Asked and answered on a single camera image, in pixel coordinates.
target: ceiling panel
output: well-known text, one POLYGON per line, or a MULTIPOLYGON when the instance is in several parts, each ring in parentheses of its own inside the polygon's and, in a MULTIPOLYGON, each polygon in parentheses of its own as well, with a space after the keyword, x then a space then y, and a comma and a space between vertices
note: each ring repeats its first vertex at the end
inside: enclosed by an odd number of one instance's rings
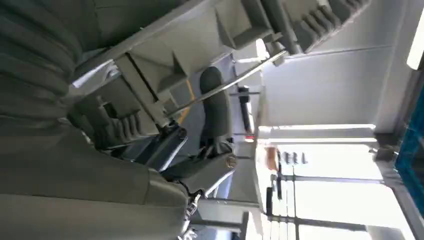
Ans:
POLYGON ((391 47, 288 59, 263 72, 262 125, 371 124, 391 47))

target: window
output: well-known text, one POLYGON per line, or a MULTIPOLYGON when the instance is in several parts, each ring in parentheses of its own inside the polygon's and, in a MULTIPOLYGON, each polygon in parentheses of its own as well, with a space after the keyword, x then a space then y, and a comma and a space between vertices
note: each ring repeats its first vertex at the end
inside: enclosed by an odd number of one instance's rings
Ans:
POLYGON ((383 239, 376 234, 396 233, 401 236, 392 239, 415 239, 394 193, 382 184, 368 146, 278 149, 304 153, 307 163, 282 164, 282 199, 272 196, 273 217, 264 240, 372 240, 383 239))

